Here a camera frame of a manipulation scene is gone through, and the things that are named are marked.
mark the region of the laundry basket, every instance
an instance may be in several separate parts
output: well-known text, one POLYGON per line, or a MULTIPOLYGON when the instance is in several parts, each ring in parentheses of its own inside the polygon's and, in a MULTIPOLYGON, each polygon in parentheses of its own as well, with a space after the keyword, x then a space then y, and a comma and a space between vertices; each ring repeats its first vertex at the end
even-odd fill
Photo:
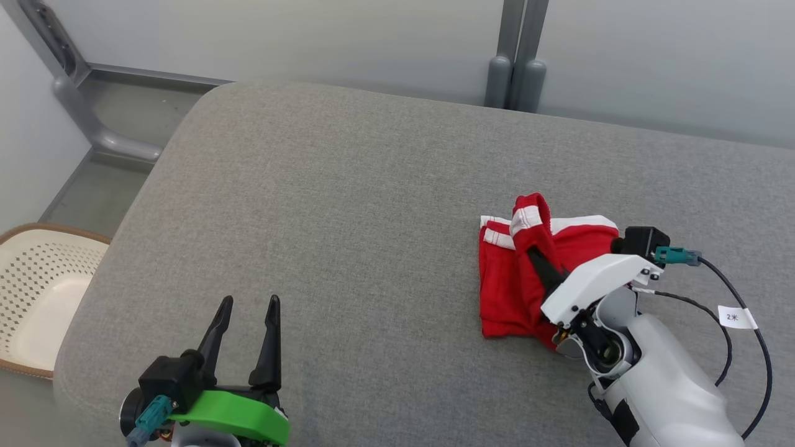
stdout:
POLYGON ((47 223, 0 236, 0 368, 52 378, 66 330, 110 243, 47 223))

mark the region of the gray fabric surface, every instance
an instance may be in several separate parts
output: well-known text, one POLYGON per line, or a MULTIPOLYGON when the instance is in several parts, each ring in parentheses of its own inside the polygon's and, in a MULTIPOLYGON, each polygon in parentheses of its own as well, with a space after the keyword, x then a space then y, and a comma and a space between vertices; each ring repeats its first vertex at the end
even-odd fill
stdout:
MULTIPOLYGON (((655 225, 721 266, 766 335, 774 396, 748 445, 792 445, 795 153, 310 84, 204 96, 127 215, 64 340, 56 398, 84 445, 122 445, 117 411, 160 354, 195 347, 235 297, 218 376, 244 384, 268 297, 282 299, 293 446, 621 441, 583 364, 536 340, 484 340, 481 214, 544 193, 554 216, 655 225)), ((706 268, 660 290, 734 304, 706 268)), ((720 330, 644 297, 710 376, 720 330)), ((744 430, 764 390, 751 332, 721 386, 744 430)))

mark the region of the gray metal bracket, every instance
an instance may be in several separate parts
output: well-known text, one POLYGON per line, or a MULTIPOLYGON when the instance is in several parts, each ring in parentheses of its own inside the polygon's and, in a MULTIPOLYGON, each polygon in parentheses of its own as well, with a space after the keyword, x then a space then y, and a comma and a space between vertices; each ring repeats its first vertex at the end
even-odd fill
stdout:
POLYGON ((91 144, 110 152, 152 162, 163 152, 160 146, 125 137, 105 126, 68 77, 56 78, 52 84, 52 92, 91 144))
POLYGON ((109 129, 99 120, 77 89, 76 85, 83 82, 91 68, 80 55, 52 8, 41 0, 18 0, 18 3, 63 69, 62 73, 55 74, 52 92, 88 141, 96 149, 140 160, 156 161, 163 152, 162 147, 125 137, 109 129))
POLYGON ((19 0, 19 7, 72 82, 80 84, 91 69, 52 9, 41 0, 19 0))

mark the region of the white wall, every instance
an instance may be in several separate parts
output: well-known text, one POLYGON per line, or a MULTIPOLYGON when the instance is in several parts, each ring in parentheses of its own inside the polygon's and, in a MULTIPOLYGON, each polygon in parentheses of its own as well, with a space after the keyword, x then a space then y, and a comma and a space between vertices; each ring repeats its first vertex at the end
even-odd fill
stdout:
POLYGON ((48 0, 93 64, 483 103, 502 0, 48 0))
POLYGON ((0 7, 0 233, 36 222, 91 147, 0 7))
POLYGON ((795 2, 550 0, 539 113, 795 147, 795 2))

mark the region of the wire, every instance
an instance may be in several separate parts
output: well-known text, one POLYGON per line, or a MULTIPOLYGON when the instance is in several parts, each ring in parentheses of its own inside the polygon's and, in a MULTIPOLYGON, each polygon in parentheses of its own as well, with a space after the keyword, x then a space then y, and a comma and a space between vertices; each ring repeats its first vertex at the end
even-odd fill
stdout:
MULTIPOLYGON (((748 309, 748 306, 746 306, 745 301, 743 301, 743 299, 740 297, 737 289, 735 289, 735 287, 731 284, 731 281, 726 278, 726 275, 724 275, 723 272, 718 269, 718 267, 714 266, 711 262, 700 256, 698 257, 698 260, 707 266, 709 270, 712 270, 716 275, 718 275, 718 278, 723 281, 723 284, 725 284, 726 287, 729 288, 731 294, 734 295, 735 300, 737 300, 737 302, 740 304, 740 307, 743 309, 748 309)), ((767 344, 765 343, 765 338, 762 336, 762 331, 760 331, 759 328, 756 328, 754 329, 754 334, 756 334, 756 339, 759 340, 759 346, 762 348, 762 354, 765 356, 767 384, 765 386, 765 397, 762 400, 762 405, 759 407, 759 411, 757 412, 756 417, 754 417, 754 420, 751 421, 746 431, 743 432, 743 440, 746 439, 752 431, 754 431, 756 425, 762 420, 762 416, 765 415, 765 410, 767 410, 767 404, 770 403, 770 395, 773 392, 773 364, 770 362, 770 352, 767 350, 767 344)))
POLYGON ((599 411, 599 414, 601 414, 605 419, 610 421, 611 418, 613 417, 613 415, 610 413, 610 407, 607 406, 607 403, 604 402, 604 400, 597 399, 594 397, 593 393, 591 392, 591 390, 593 390, 594 387, 596 387, 595 382, 591 382, 591 384, 588 385, 588 397, 591 399, 591 403, 593 403, 594 406, 596 407, 596 410, 599 411))
POLYGON ((729 372, 732 355, 731 355, 731 337, 729 336, 729 332, 726 330, 726 328, 724 328, 724 326, 720 324, 720 319, 718 318, 718 316, 715 315, 715 313, 712 312, 707 306, 701 305, 698 301, 692 300, 688 297, 681 297, 679 295, 674 295, 673 293, 660 292, 658 290, 651 290, 651 289, 633 289, 633 290, 638 292, 654 293, 655 295, 660 295, 662 297, 673 298, 675 300, 686 302, 690 305, 694 305, 695 307, 705 311, 706 313, 709 314, 710 317, 712 317, 712 320, 715 320, 715 323, 718 324, 720 330, 723 331, 723 336, 726 337, 726 364, 723 365, 723 372, 720 373, 720 377, 718 377, 718 379, 715 381, 716 387, 720 385, 723 382, 723 380, 726 378, 726 374, 729 372))

